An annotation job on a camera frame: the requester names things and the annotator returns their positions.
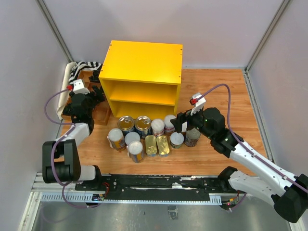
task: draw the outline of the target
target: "zebra striped cloth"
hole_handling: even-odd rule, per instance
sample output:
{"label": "zebra striped cloth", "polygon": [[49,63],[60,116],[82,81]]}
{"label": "zebra striped cloth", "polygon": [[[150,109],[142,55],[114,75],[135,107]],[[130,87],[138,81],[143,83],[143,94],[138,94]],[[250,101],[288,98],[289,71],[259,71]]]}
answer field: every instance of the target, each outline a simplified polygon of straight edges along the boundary
{"label": "zebra striped cloth", "polygon": [[71,70],[69,84],[72,84],[79,76],[81,70],[84,71],[96,71],[102,68],[102,64],[97,62],[79,62]]}

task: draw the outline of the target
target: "canned food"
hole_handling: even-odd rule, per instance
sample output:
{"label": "canned food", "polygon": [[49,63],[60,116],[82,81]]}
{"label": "canned food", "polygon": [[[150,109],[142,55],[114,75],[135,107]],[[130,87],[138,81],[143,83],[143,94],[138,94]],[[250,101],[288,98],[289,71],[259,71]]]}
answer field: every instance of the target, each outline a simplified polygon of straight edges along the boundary
{"label": "canned food", "polygon": [[126,147],[123,133],[118,128],[111,129],[108,133],[107,139],[109,140],[112,148],[119,152],[124,150]]}
{"label": "canned food", "polygon": [[146,136],[145,137],[145,152],[148,156],[156,156],[157,146],[156,146],[156,137],[155,136]]}
{"label": "canned food", "polygon": [[161,157],[167,157],[169,155],[169,145],[166,136],[158,136],[156,137],[156,142],[158,146],[158,153]]}
{"label": "canned food", "polygon": [[173,148],[180,148],[184,142],[184,136],[182,133],[174,132],[170,136],[170,145]]}
{"label": "canned food", "polygon": [[193,128],[192,130],[186,131],[186,138],[185,138],[185,144],[187,147],[194,147],[196,146],[201,133]]}
{"label": "canned food", "polygon": [[130,132],[125,136],[125,144],[127,145],[126,148],[128,149],[128,145],[133,141],[140,141],[140,135],[134,131]]}
{"label": "canned food", "polygon": [[150,135],[151,130],[151,120],[147,116],[140,116],[135,120],[136,132],[140,135],[142,139]]}
{"label": "canned food", "polygon": [[151,123],[152,133],[154,136],[162,136],[164,134],[165,123],[162,119],[155,119]]}
{"label": "canned food", "polygon": [[123,116],[117,122],[117,126],[123,132],[123,135],[126,136],[128,133],[134,131],[134,119],[128,115]]}
{"label": "canned food", "polygon": [[165,135],[169,136],[171,135],[175,128],[173,126],[173,124],[170,122],[171,119],[176,119],[176,117],[174,115],[167,115],[165,117],[164,123],[165,123]]}
{"label": "canned food", "polygon": [[133,141],[128,145],[129,156],[135,163],[144,159],[143,145],[140,141]]}

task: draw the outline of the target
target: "silver floor panel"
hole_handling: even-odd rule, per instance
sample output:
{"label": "silver floor panel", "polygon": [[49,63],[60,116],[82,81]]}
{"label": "silver floor panel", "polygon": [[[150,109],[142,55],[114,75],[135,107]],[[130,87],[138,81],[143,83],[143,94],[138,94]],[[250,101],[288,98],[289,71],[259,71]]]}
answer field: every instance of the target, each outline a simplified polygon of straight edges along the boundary
{"label": "silver floor panel", "polygon": [[[59,223],[50,223],[60,221],[67,216],[68,218]],[[168,205],[102,204],[96,209],[75,209],[63,202],[42,202],[33,226],[33,231],[104,230],[290,231],[291,229],[288,222],[277,215],[272,207],[254,197],[245,198],[232,213],[217,205],[179,205],[176,214]]]}

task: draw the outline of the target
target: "white can lid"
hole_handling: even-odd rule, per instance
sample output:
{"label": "white can lid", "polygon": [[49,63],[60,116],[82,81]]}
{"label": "white can lid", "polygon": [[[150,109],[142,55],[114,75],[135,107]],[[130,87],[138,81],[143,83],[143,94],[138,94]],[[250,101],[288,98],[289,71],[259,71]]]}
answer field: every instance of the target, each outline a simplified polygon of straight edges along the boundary
{"label": "white can lid", "polygon": [[168,127],[168,128],[174,127],[173,124],[170,122],[171,119],[176,119],[175,115],[167,115],[165,117],[164,122],[165,122],[166,127]]}
{"label": "white can lid", "polygon": [[123,137],[123,133],[118,128],[111,129],[110,132],[108,133],[108,138],[112,142],[119,141],[122,137]]}
{"label": "white can lid", "polygon": [[137,155],[143,150],[143,145],[140,141],[133,141],[128,145],[128,151],[132,155]]}
{"label": "white can lid", "polygon": [[155,119],[155,120],[152,121],[151,127],[155,131],[161,131],[161,130],[164,129],[165,123],[163,122],[162,119]]}
{"label": "white can lid", "polygon": [[184,136],[182,133],[173,132],[170,136],[170,141],[175,145],[180,145],[184,142]]}
{"label": "white can lid", "polygon": [[129,145],[133,141],[140,141],[140,135],[134,131],[128,133],[125,136],[125,143],[126,145]]}

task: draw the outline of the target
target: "shelf compartment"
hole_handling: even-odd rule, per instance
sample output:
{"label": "shelf compartment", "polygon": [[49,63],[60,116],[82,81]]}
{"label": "shelf compartment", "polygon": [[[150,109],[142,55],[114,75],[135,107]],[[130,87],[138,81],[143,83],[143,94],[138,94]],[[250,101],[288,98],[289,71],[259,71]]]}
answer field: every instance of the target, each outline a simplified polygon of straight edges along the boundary
{"label": "shelf compartment", "polygon": [[104,91],[112,101],[176,104],[177,85],[103,80]]}
{"label": "shelf compartment", "polygon": [[148,116],[153,119],[164,119],[166,115],[174,114],[174,106],[146,104],[146,103],[129,103],[116,102],[113,103],[114,116],[131,116],[136,119],[139,116]]}

